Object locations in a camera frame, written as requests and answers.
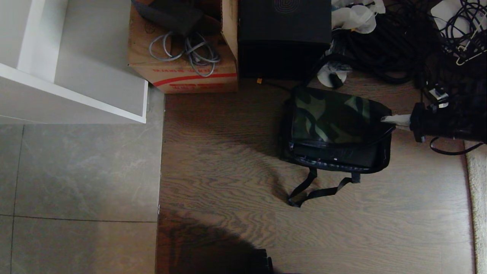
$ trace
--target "white cabinet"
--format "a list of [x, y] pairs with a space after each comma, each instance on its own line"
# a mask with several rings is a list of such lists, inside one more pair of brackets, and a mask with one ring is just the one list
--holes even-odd
[[145, 123], [128, 0], [0, 0], [0, 123]]

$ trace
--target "bag strap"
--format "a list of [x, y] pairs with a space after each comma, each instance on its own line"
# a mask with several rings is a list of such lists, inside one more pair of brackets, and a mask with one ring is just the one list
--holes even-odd
[[439, 154], [443, 154], [443, 155], [449, 155], [449, 156], [456, 156], [456, 155], [463, 155], [463, 154], [467, 154], [469, 153], [470, 151], [478, 148], [479, 146], [481, 145], [484, 145], [484, 143], [478, 143], [474, 146], [471, 146], [465, 150], [462, 150], [462, 151], [456, 151], [456, 152], [450, 152], [450, 151], [444, 151], [444, 150], [441, 150], [441, 149], [437, 149], [435, 147], [433, 147], [433, 143], [438, 140], [440, 137], [435, 137], [433, 139], [431, 139], [431, 142], [430, 142], [430, 148], [434, 151], [434, 152], [437, 152]]
[[311, 185], [313, 180], [316, 179], [316, 177], [318, 177], [318, 171], [316, 170], [316, 168], [310, 167], [308, 178], [306, 178], [304, 182], [302, 182], [297, 188], [295, 188], [291, 193], [291, 195], [289, 196], [289, 198], [287, 199], [287, 202], [290, 206], [301, 207], [301, 205], [307, 200], [311, 200], [323, 196], [335, 195], [342, 187], [344, 187], [348, 183], [352, 183], [352, 184], [360, 183], [360, 173], [352, 173], [351, 178], [350, 177], [343, 178], [343, 180], [340, 182], [340, 184], [338, 184], [337, 187], [323, 188], [323, 189], [312, 191], [308, 194], [308, 196], [306, 196], [306, 198], [293, 202], [292, 198], [294, 198], [296, 195], [298, 195], [299, 193], [307, 189]]

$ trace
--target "white plastic bag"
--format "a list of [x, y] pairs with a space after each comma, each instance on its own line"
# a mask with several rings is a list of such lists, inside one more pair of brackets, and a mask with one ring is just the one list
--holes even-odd
[[332, 0], [332, 6], [337, 8], [332, 12], [332, 29], [354, 29], [363, 34], [371, 33], [375, 29], [376, 13], [386, 12], [382, 0]]

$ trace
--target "gray cable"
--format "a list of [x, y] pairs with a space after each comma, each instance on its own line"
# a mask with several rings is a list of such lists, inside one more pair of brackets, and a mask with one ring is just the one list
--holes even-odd
[[[166, 40], [168, 39], [169, 36], [172, 36], [173, 34], [174, 33], [170, 31], [164, 35], [156, 37], [149, 45], [150, 55], [159, 61], [169, 62], [180, 58], [183, 54], [186, 54], [189, 59], [189, 63], [191, 64], [191, 67], [198, 75], [203, 77], [210, 76], [215, 71], [215, 65], [216, 63], [220, 62], [221, 58], [220, 55], [211, 47], [209, 42], [206, 41], [206, 39], [200, 33], [195, 32], [192, 35], [185, 38], [184, 50], [182, 52], [180, 52], [177, 55], [171, 55], [168, 49], [166, 48]], [[201, 40], [201, 42], [196, 44], [195, 46], [192, 46], [195, 37], [196, 39]], [[169, 58], [158, 57], [154, 54], [154, 52], [152, 52], [152, 46], [160, 39], [162, 39], [162, 47], [164, 49], [164, 52], [167, 54], [167, 56], [169, 56]], [[199, 48], [206, 49], [206, 57], [203, 57], [196, 52], [196, 50]], [[196, 68], [196, 66], [208, 66], [208, 65], [211, 65], [211, 70], [207, 74], [202, 74]]]

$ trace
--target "black bag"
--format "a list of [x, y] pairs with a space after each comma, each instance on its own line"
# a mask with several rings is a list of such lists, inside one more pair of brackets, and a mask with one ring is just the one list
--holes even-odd
[[[335, 195], [360, 174], [375, 173], [389, 164], [391, 132], [395, 125], [380, 121], [391, 115], [386, 106], [364, 98], [302, 85], [292, 90], [281, 122], [281, 160], [309, 167], [308, 178], [289, 196], [291, 206], [317, 197]], [[350, 172], [337, 187], [293, 198], [318, 176], [317, 169]]]

